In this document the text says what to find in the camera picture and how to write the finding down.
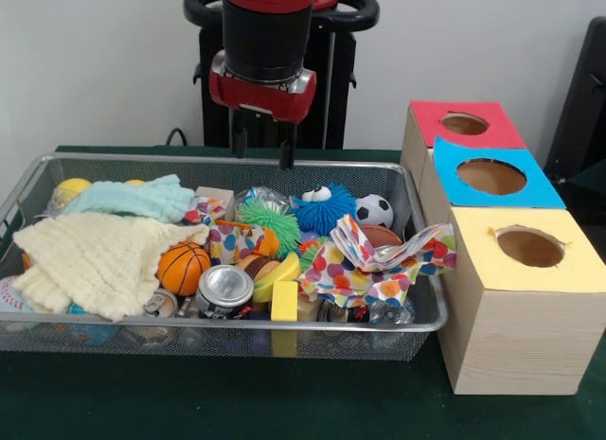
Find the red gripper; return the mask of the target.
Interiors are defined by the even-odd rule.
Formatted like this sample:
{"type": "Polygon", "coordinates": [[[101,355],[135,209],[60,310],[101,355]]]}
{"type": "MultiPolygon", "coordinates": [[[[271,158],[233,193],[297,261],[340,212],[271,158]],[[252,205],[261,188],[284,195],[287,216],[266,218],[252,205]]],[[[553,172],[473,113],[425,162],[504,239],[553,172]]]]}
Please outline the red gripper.
{"type": "Polygon", "coordinates": [[[270,115],[281,121],[279,167],[290,169],[294,165],[296,125],[308,115],[317,85],[316,73],[303,68],[293,80],[278,84],[255,83],[233,75],[219,51],[209,68],[209,93],[214,102],[234,109],[231,111],[231,148],[237,158],[247,149],[247,115],[244,109],[270,115]]]}

